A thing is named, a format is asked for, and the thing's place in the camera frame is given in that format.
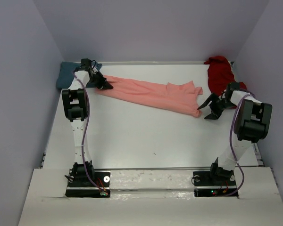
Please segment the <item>pink t-shirt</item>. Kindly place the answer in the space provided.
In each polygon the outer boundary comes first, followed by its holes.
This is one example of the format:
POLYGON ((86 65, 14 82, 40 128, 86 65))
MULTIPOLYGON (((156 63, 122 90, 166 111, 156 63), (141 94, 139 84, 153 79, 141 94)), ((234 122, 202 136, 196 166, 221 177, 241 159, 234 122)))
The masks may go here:
POLYGON ((176 85, 159 84, 148 81, 125 79, 114 76, 106 77, 112 89, 99 90, 99 95, 112 97, 127 102, 200 117, 197 97, 203 94, 202 87, 196 87, 193 81, 176 85))

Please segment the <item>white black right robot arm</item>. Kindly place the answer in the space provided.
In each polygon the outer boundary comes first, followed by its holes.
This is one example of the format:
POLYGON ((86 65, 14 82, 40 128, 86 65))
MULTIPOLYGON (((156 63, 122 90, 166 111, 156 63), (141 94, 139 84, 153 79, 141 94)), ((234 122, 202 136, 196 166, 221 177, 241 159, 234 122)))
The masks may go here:
POLYGON ((231 82, 221 95, 212 93, 198 107, 209 106, 211 114, 205 119, 217 120, 225 109, 235 108, 230 127, 229 146, 211 164, 208 172, 210 183, 218 186, 230 180, 233 171, 246 150, 266 138, 270 126, 272 105, 258 101, 237 82, 231 82))

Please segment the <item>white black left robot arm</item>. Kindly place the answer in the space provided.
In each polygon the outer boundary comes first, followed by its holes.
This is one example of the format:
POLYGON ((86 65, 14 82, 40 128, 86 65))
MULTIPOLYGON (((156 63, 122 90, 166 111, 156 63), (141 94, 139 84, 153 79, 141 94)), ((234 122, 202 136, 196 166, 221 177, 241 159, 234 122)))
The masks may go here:
POLYGON ((90 102, 86 86, 90 82, 98 90, 113 89, 107 78, 96 68, 96 61, 81 59, 81 65, 72 72, 74 79, 68 89, 62 91, 62 102, 65 117, 69 120, 74 135, 75 160, 69 182, 81 182, 84 186, 95 184, 95 171, 88 151, 86 139, 89 123, 90 102))

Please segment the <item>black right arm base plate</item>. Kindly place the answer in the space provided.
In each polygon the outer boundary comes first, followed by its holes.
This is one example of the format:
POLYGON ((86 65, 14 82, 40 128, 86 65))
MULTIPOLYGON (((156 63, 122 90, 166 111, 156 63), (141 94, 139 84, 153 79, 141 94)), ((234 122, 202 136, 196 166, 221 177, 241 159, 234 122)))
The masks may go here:
POLYGON ((196 198, 228 195, 237 188, 235 180, 212 179, 209 171, 194 171, 191 183, 196 198))

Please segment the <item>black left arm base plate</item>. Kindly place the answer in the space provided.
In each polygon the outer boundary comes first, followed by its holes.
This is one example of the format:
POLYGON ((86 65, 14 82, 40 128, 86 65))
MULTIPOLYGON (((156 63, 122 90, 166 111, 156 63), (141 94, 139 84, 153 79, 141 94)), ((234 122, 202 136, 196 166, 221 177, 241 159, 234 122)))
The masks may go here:
POLYGON ((74 176, 64 175, 67 179, 66 197, 68 198, 109 198, 111 172, 107 170, 96 170, 94 184, 84 176, 75 179, 74 176))

